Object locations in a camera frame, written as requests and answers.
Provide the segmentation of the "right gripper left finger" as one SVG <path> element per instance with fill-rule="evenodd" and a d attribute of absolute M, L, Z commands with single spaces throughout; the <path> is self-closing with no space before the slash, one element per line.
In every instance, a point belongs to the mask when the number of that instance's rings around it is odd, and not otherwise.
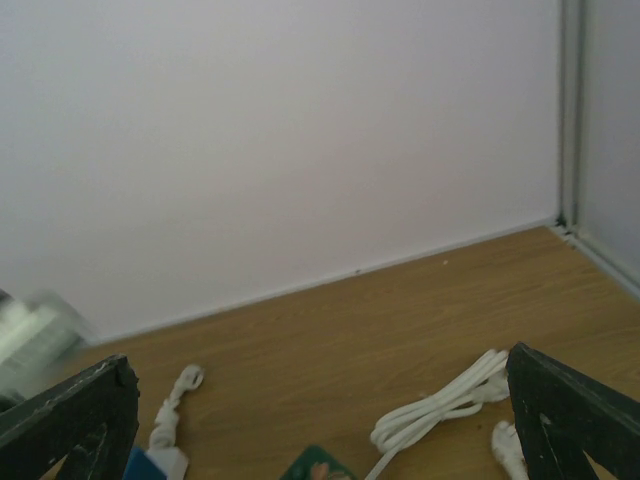
<path fill-rule="evenodd" d="M 1 413 L 1 477 L 121 479 L 139 427 L 138 378 L 110 356 Z"/>

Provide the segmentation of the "blue cube socket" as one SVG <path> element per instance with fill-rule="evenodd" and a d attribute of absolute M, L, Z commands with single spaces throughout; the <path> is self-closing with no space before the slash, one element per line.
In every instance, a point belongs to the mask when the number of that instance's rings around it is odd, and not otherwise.
<path fill-rule="evenodd" d="M 122 477 L 123 480 L 166 480 L 167 475 L 139 447 L 133 447 Z"/>

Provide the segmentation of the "dark green cube socket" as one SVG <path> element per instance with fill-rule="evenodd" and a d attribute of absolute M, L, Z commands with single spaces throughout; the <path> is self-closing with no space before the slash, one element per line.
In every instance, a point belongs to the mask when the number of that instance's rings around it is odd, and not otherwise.
<path fill-rule="evenodd" d="M 305 448 L 281 475 L 280 480 L 355 479 L 353 473 L 319 445 Z"/>

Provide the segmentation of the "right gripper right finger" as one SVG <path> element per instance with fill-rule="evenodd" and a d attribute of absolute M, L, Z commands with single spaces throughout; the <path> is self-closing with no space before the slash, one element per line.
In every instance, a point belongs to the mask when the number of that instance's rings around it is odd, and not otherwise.
<path fill-rule="evenodd" d="M 506 363 L 515 428 L 531 479 L 639 477 L 639 403 L 519 342 Z"/>

